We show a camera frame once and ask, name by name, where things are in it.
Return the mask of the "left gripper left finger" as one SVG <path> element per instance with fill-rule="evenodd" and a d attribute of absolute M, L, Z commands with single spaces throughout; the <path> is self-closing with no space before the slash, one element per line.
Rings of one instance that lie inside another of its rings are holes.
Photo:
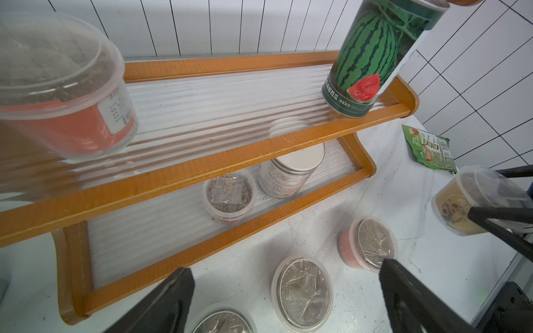
<path fill-rule="evenodd" d="M 107 332 L 184 332 L 195 289 L 190 268 L 180 267 Z"/>

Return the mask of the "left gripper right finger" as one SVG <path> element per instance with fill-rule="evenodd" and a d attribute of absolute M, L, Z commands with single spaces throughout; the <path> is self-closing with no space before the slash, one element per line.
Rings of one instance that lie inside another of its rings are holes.
<path fill-rule="evenodd" d="M 393 332 L 477 332 L 395 259 L 379 273 Z"/>

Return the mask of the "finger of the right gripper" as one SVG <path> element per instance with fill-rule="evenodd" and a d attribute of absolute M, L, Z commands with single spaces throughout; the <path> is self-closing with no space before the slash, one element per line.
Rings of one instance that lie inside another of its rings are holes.
<path fill-rule="evenodd" d="M 533 177 L 533 166 L 527 165 L 527 166 L 513 167 L 509 169 L 497 170 L 496 172 L 506 178 L 527 178 L 527 177 Z"/>
<path fill-rule="evenodd" d="M 492 222 L 492 220 L 498 219 L 532 225 L 532 209 L 472 207 L 467 217 L 473 223 L 504 241 L 530 262 L 533 261 L 532 244 Z"/>

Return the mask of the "yellow label seed jar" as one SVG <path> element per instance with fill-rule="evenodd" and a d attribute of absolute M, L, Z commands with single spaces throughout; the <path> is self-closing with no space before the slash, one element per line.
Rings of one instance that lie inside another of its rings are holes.
<path fill-rule="evenodd" d="M 468 218 L 472 207 L 531 209 L 532 199 L 500 173 L 484 166 L 466 166 L 432 197 L 431 205 L 448 230 L 470 236 L 486 232 Z"/>

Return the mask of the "green label seed jar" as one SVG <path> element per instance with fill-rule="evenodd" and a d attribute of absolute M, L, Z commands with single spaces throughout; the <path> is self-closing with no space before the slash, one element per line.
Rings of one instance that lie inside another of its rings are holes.
<path fill-rule="evenodd" d="M 248 312 L 229 302 L 218 302 L 205 308 L 193 320 L 188 332 L 255 333 L 258 330 Z"/>

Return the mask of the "red label seed jar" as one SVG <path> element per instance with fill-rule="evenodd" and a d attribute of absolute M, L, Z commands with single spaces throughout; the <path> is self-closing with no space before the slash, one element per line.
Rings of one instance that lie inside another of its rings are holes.
<path fill-rule="evenodd" d="M 385 259 L 398 258 L 398 243 L 389 226 L 373 216 L 354 220 L 337 241 L 341 260 L 351 269 L 379 273 Z"/>

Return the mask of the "orange-red label seed jar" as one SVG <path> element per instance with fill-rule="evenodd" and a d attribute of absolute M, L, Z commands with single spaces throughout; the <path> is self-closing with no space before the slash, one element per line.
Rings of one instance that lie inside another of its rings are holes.
<path fill-rule="evenodd" d="M 281 323 L 293 332 L 316 332 L 333 309 L 333 284 L 315 258 L 291 255 L 277 267 L 271 302 Z"/>

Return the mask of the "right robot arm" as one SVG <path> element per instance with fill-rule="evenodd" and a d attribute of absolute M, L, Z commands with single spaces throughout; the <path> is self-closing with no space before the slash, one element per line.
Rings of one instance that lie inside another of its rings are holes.
<path fill-rule="evenodd" d="M 532 190 L 523 191 L 512 179 L 532 176 L 531 166 L 493 170 L 481 166 L 462 169 L 462 187 L 473 199 L 470 221 L 498 237 L 532 261 L 532 244 L 515 232 L 532 227 Z M 516 283 L 507 283 L 487 311 L 488 332 L 531 332 L 532 300 Z"/>

